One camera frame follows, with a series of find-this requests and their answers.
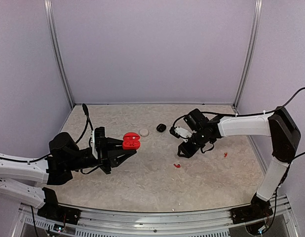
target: red plastic piece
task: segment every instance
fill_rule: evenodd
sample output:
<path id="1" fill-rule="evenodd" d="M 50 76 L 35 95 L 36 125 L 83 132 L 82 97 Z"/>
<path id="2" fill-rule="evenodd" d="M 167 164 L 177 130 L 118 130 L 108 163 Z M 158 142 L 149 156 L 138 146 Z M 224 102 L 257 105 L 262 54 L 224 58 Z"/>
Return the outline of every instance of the red plastic piece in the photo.
<path id="1" fill-rule="evenodd" d="M 141 143 L 139 141 L 140 135 L 135 132 L 128 132 L 123 137 L 123 149 L 124 150 L 137 150 L 140 148 Z"/>

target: white wall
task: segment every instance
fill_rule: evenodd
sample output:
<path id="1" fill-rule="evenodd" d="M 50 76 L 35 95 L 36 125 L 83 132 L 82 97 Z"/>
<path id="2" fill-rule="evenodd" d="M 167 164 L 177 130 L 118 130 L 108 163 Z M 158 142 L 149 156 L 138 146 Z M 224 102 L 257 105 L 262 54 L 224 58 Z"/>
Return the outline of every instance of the white wall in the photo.
<path id="1" fill-rule="evenodd" d="M 271 110 L 284 104 L 305 86 L 305 1 L 264 0 L 257 44 L 248 81 L 240 102 L 242 114 Z M 305 92 L 287 109 L 302 138 L 298 153 L 305 151 Z M 260 152 L 269 164 L 271 140 L 256 137 Z M 305 236 L 305 156 L 293 162 L 282 193 L 286 193 Z"/>
<path id="2" fill-rule="evenodd" d="M 76 103 L 232 104 L 255 0 L 53 1 Z"/>
<path id="3" fill-rule="evenodd" d="M 40 157 L 70 112 L 42 0 L 0 0 L 0 152 Z M 20 203 L 0 197 L 0 237 Z"/>

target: black bracket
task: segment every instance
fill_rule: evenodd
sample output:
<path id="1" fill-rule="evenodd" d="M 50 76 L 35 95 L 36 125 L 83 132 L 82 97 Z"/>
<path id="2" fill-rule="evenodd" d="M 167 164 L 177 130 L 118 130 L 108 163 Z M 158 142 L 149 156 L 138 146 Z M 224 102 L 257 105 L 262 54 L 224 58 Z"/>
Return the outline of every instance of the black bracket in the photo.
<path id="1" fill-rule="evenodd" d="M 48 188 L 42 188 L 42 190 L 45 193 L 45 205 L 38 210 L 38 216 L 77 225 L 81 211 L 77 208 L 59 205 L 54 190 Z"/>
<path id="2" fill-rule="evenodd" d="M 251 204 L 230 210 L 232 222 L 234 224 L 255 221 L 271 216 L 273 214 L 270 201 L 263 201 L 254 195 Z"/>

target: black bottle cap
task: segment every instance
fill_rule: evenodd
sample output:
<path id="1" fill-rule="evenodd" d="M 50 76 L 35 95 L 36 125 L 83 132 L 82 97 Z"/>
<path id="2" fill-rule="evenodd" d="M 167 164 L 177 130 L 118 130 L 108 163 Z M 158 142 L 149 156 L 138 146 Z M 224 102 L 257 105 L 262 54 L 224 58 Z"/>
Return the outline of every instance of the black bottle cap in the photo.
<path id="1" fill-rule="evenodd" d="M 167 126 L 166 125 L 164 125 L 163 123 L 161 123 L 161 124 L 159 124 L 158 126 L 157 126 L 157 131 L 158 132 L 164 132 L 165 130 L 166 130 L 166 128 L 167 128 Z"/>

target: cable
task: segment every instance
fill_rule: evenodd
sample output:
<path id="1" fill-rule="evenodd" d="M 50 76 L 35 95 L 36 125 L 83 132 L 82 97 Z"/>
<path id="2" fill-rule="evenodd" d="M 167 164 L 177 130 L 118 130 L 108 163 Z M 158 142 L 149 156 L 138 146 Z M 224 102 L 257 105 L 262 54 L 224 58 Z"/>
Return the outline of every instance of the cable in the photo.
<path id="1" fill-rule="evenodd" d="M 302 153 L 298 154 L 297 156 L 294 157 L 294 159 L 296 159 L 296 158 L 298 158 L 298 157 L 301 157 L 301 156 L 303 156 L 303 155 L 305 155 L 305 152 L 302 152 Z"/>
<path id="2" fill-rule="evenodd" d="M 271 221 L 271 224 L 269 225 L 269 227 L 266 229 L 266 231 L 264 231 L 262 234 L 265 234 L 267 231 L 269 231 L 273 225 L 273 222 L 275 220 L 275 215 L 276 215 L 276 203 L 277 203 L 277 190 L 278 190 L 279 187 L 276 188 L 275 190 L 275 201 L 274 201 L 274 213 L 273 213 L 273 218 L 272 218 L 272 221 Z"/>
<path id="3" fill-rule="evenodd" d="M 91 122 L 91 119 L 89 118 L 89 116 L 87 116 L 87 120 L 88 120 L 88 122 L 90 124 L 91 131 L 93 131 L 92 122 Z"/>
<path id="4" fill-rule="evenodd" d="M 84 136 L 84 134 L 85 134 L 85 132 L 86 132 L 86 130 L 87 130 L 87 128 L 88 128 L 88 123 L 89 123 L 89 120 L 88 120 L 88 118 L 87 118 L 87 120 L 86 120 L 86 122 L 85 122 L 85 126 L 84 126 L 84 129 L 83 129 L 83 132 L 82 132 L 82 134 L 80 135 L 80 137 L 78 138 L 78 140 L 76 140 L 76 144 L 77 144 L 78 142 L 80 142 L 80 140 L 83 138 L 83 136 Z"/>
<path id="5" fill-rule="evenodd" d="M 94 169 L 92 169 L 91 171 L 84 173 L 83 169 L 80 170 L 81 174 L 91 174 L 93 171 L 97 170 L 98 168 L 100 168 L 99 166 L 95 167 Z"/>
<path id="6" fill-rule="evenodd" d="M 35 224 L 35 217 L 34 217 L 33 207 L 32 207 L 32 206 L 30 206 L 30 207 L 31 207 L 31 211 L 32 211 L 33 225 L 34 225 L 35 234 L 36 234 L 37 237 L 39 237 L 39 236 L 38 236 L 38 230 L 37 230 L 36 224 Z"/>
<path id="7" fill-rule="evenodd" d="M 202 154 L 204 154 L 205 152 L 209 152 L 209 151 L 214 149 L 215 145 L 212 142 L 210 142 L 210 144 L 212 144 L 212 147 L 210 149 L 207 149 L 206 151 L 203 151 L 203 148 L 201 148 L 201 153 Z"/>
<path id="8" fill-rule="evenodd" d="M 41 158 L 38 158 L 38 159 L 34 159 L 34 160 L 20 160 L 20 159 L 9 159 L 9 158 L 4 158 L 4 157 L 0 157 L 0 159 L 2 160 L 7 160 L 7 161 L 13 161 L 13 162 L 18 162 L 18 163 L 34 163 L 34 162 L 37 162 L 37 161 L 40 161 L 48 156 L 50 156 L 51 153 L 47 154 L 47 155 L 44 155 L 43 157 Z"/>
<path id="9" fill-rule="evenodd" d="M 209 114 L 209 115 L 221 115 L 221 116 L 227 116 L 227 117 L 246 117 L 246 116 L 258 116 L 258 115 L 271 114 L 271 113 L 274 113 L 274 112 L 276 112 L 276 111 L 278 111 L 278 110 L 281 110 L 281 109 L 283 109 L 285 106 L 287 106 L 287 105 L 294 99 L 294 97 L 295 97 L 298 93 L 300 93 L 302 90 L 305 90 L 305 87 L 302 87 L 302 88 L 298 89 L 298 90 L 294 93 L 294 95 L 293 95 L 284 105 L 282 105 L 282 106 L 280 106 L 280 107 L 278 107 L 278 108 L 276 108 L 276 109 L 274 109 L 274 110 L 267 111 L 267 112 L 265 112 L 265 113 L 262 112 L 262 113 L 246 114 L 246 115 L 221 114 L 221 113 L 209 112 L 209 111 L 204 111 L 204 112 L 201 112 L 201 113 L 202 113 L 202 114 Z M 186 115 L 183 115 L 183 116 L 180 116 L 179 118 L 177 118 L 177 119 L 174 121 L 174 123 L 173 123 L 172 126 L 175 127 L 176 122 L 177 122 L 178 120 L 182 119 L 182 118 L 185 117 L 185 116 L 186 116 Z"/>

